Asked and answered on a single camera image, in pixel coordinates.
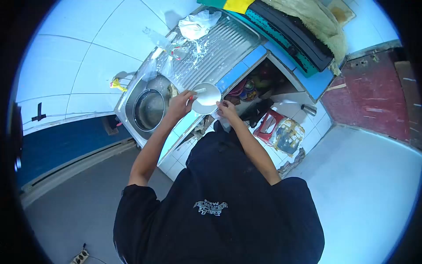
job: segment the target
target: grey floor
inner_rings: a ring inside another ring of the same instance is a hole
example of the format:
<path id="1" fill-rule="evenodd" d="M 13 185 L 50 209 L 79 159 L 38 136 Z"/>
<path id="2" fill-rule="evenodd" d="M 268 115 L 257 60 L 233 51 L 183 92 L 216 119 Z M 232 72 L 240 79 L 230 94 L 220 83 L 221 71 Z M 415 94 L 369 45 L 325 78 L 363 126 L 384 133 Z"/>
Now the grey floor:
<path id="1" fill-rule="evenodd" d="M 35 236 L 53 263 L 70 263 L 84 243 L 92 256 L 107 264 L 120 263 L 113 245 L 114 217 L 138 153 L 133 148 L 94 165 L 25 210 Z M 159 169 L 149 182 L 159 200 L 165 198 L 172 184 Z M 101 262 L 88 258 L 85 263 Z"/>

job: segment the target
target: man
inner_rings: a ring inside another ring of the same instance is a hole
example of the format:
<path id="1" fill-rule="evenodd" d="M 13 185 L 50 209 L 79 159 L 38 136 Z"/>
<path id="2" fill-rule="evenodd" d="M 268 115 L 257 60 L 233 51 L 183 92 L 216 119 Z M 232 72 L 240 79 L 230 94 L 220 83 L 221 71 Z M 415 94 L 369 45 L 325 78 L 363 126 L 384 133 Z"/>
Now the man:
<path id="1" fill-rule="evenodd" d="M 317 263 L 324 234 L 304 180 L 281 181 L 268 153 L 228 101 L 193 147 L 167 197 L 147 187 L 169 133 L 191 111 L 193 92 L 174 97 L 136 158 L 114 223 L 123 263 Z"/>

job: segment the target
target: printed shirt logo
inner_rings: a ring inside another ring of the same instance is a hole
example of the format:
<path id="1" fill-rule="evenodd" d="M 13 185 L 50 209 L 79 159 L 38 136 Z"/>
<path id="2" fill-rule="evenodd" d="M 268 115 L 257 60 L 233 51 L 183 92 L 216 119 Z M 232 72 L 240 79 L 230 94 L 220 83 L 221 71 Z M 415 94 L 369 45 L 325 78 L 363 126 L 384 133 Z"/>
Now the printed shirt logo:
<path id="1" fill-rule="evenodd" d="M 213 203 L 207 200 L 196 202 L 193 208 L 197 206 L 199 207 L 198 212 L 200 212 L 202 215 L 209 213 L 216 216 L 220 216 L 221 210 L 228 208 L 227 203 L 218 204 L 218 202 Z"/>

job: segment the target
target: fluffy towel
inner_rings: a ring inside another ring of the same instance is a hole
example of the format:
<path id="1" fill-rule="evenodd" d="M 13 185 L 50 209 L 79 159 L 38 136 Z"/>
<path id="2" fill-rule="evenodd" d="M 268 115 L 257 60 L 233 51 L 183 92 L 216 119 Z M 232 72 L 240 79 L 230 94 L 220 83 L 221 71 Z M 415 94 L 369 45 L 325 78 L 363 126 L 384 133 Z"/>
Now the fluffy towel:
<path id="1" fill-rule="evenodd" d="M 296 16 L 328 48 L 334 60 L 328 66 L 335 75 L 347 52 L 346 38 L 334 15 L 318 0 L 262 0 L 281 12 Z"/>

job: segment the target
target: red plastic stool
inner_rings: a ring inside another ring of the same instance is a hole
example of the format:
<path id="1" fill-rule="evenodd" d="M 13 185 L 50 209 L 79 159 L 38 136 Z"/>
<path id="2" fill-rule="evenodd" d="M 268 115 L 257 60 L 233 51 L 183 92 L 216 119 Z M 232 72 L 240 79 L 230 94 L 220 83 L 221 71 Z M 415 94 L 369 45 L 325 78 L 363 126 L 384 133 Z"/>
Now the red plastic stool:
<path id="1" fill-rule="evenodd" d="M 272 116 L 276 120 L 276 124 L 273 130 L 270 133 L 261 132 L 262 127 L 264 126 L 265 122 L 270 116 Z M 270 138 L 273 135 L 273 132 L 276 130 L 278 123 L 280 123 L 280 121 L 282 121 L 283 118 L 285 118 L 284 115 L 279 114 L 272 109 L 268 110 L 267 114 L 264 116 L 264 120 L 261 122 L 260 127 L 258 127 L 258 129 L 255 129 L 253 135 L 261 139 L 262 141 L 264 141 L 267 145 L 272 146 L 272 144 L 270 143 Z"/>

